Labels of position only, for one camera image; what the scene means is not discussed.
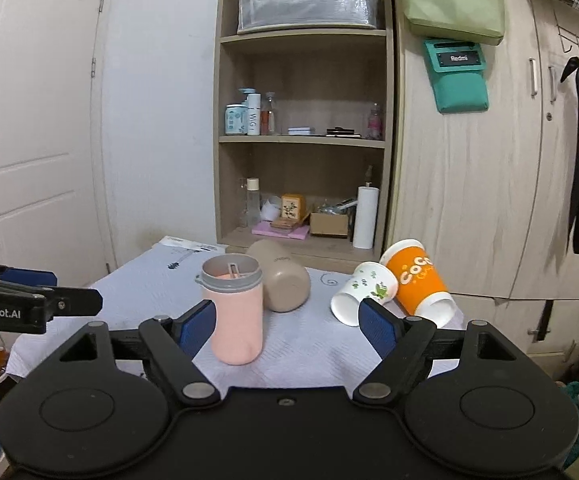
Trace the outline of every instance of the pink bottle on shelf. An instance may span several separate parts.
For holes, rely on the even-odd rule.
[[[263,273],[246,254],[208,259],[196,276],[203,299],[216,305],[216,328],[210,338],[214,355],[228,365],[244,365],[263,350]]]

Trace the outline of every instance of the wardrobe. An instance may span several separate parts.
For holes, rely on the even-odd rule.
[[[398,11],[396,150],[387,241],[423,242],[468,319],[498,327],[548,373],[579,356],[579,254],[568,241],[579,12],[506,0],[482,45],[490,108],[438,113],[422,38]]]

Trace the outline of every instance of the blue jar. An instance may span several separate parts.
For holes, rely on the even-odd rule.
[[[225,134],[247,134],[247,107],[242,104],[228,105],[225,108]]]

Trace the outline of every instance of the gray lid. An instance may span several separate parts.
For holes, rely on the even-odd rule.
[[[219,278],[229,274],[230,278]],[[208,259],[196,276],[207,290],[230,294],[250,290],[261,283],[263,271],[252,256],[246,254],[221,254]]]

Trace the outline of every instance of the paper towel roll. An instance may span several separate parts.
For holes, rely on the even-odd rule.
[[[371,249],[374,245],[378,187],[359,187],[359,203],[356,206],[354,238],[351,244],[357,249]]]

